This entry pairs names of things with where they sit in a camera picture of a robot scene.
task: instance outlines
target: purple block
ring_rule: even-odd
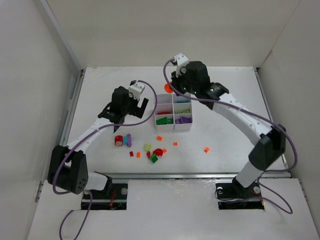
[[[181,117],[181,123],[182,124],[191,124],[192,123],[192,119],[190,117],[182,116]]]
[[[132,140],[131,140],[131,134],[130,133],[126,136],[126,145],[129,148],[131,148],[131,146],[132,146]]]

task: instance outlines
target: green cube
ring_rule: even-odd
[[[152,154],[151,157],[150,157],[150,161],[155,163],[156,161],[158,161],[158,158],[155,154]]]
[[[167,117],[163,117],[163,118],[160,118],[157,121],[155,121],[155,124],[157,124],[157,125],[166,125],[167,123],[168,123]]]
[[[152,145],[150,145],[150,144],[144,145],[144,150],[146,150],[147,152],[151,152],[151,150],[152,150]]]

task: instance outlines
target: white table surface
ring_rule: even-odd
[[[286,214],[265,201],[265,210],[219,210],[214,180],[130,180],[127,210],[90,211],[77,240],[319,240],[297,179],[262,179],[291,205]],[[264,197],[286,205],[262,188]],[[28,240],[58,240],[81,194],[55,195],[45,182]],[[86,214],[73,212],[62,229],[73,240]]]
[[[174,70],[168,68],[168,74]],[[252,67],[208,67],[212,82],[226,86],[233,96],[249,110],[268,117],[261,90]],[[111,101],[115,88],[127,88],[132,80],[149,82],[157,94],[166,93],[162,67],[88,67],[85,72],[69,140],[77,138],[95,121],[97,115]],[[152,91],[146,87],[142,97],[149,98],[146,118],[154,107]],[[157,132],[155,120],[135,127],[121,127],[116,135],[132,135],[132,147],[116,147],[114,135],[99,143],[95,152],[87,154],[90,171],[104,173],[238,173],[248,161],[253,145],[247,137],[228,120],[193,101],[193,124],[186,132]],[[127,116],[125,123],[136,123],[140,119]],[[168,152],[155,164],[146,156],[144,145],[153,149],[166,148]],[[141,152],[141,158],[130,157],[129,152]],[[284,169],[282,158],[272,166]]]

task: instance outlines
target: screw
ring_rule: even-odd
[[[255,186],[255,187],[253,188],[253,191],[254,191],[256,194],[261,193],[260,187],[258,187],[258,186]]]
[[[223,194],[223,193],[224,193],[224,188],[223,188],[222,186],[218,186],[218,187],[216,188],[216,192],[217,192],[218,194]]]
[[[122,195],[127,195],[128,194],[128,189],[126,189],[125,187],[121,189],[121,194]]]

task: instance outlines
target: white wall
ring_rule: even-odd
[[[71,71],[32,0],[0,0],[0,239],[22,240]]]
[[[301,0],[259,70],[274,119],[286,126],[299,156],[302,180],[320,232],[320,1]],[[291,150],[286,153],[292,163]]]
[[[300,0],[48,0],[82,67],[260,67]]]

